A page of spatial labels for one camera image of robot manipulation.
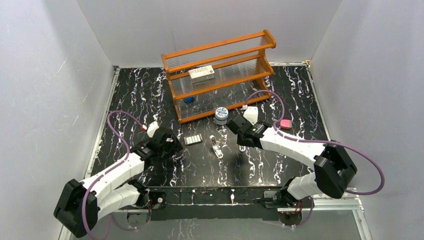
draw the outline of round container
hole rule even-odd
[[[215,123],[218,125],[225,125],[227,124],[228,119],[228,109],[225,107],[218,107],[215,110]]]

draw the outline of floor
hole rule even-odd
[[[285,106],[285,118],[292,120],[288,132],[305,139],[326,139],[326,131],[308,77],[306,66],[275,66],[275,74],[266,79],[267,87],[279,94]],[[246,97],[252,86],[244,86]],[[281,115],[276,100],[259,102],[259,119],[272,122]],[[237,138],[225,126],[218,126],[213,117],[178,123],[170,87],[162,68],[123,68],[112,97],[110,111],[124,110],[148,125],[156,120],[171,128],[180,137],[201,134],[203,143],[187,146],[172,159],[157,162],[137,178],[148,186],[227,187],[281,186],[293,176],[308,173],[307,167],[275,152],[248,148],[238,151]],[[239,111],[230,112],[230,118]],[[135,145],[145,135],[123,115],[113,117],[112,124]],[[224,157],[218,159],[211,150],[209,136],[217,138]],[[122,158],[125,147],[105,127],[94,161],[92,175]]]

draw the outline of blue object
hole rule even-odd
[[[195,101],[195,97],[194,96],[189,96],[189,97],[184,98],[184,102],[187,103],[187,104],[191,104],[194,101]]]

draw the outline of shelf tier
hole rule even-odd
[[[258,54],[218,64],[213,66],[213,69],[214,78],[197,83],[192,82],[188,73],[171,76],[173,97],[181,100],[246,81],[261,79],[274,73],[269,63]]]
[[[268,30],[232,39],[162,54],[167,75],[253,52],[275,48],[277,43]]]
[[[249,95],[262,89],[267,88],[263,80],[258,79],[199,94],[192,103],[186,103],[183,99],[177,100],[175,106],[179,113],[179,123],[183,124],[214,115],[215,109],[219,107],[226,107],[228,110],[240,108]],[[263,101],[269,97],[269,94],[259,93],[256,98],[249,100],[247,104]]]

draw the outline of red object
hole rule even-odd
[[[279,122],[279,127],[282,129],[291,129],[292,128],[292,121],[289,119],[283,119]]]

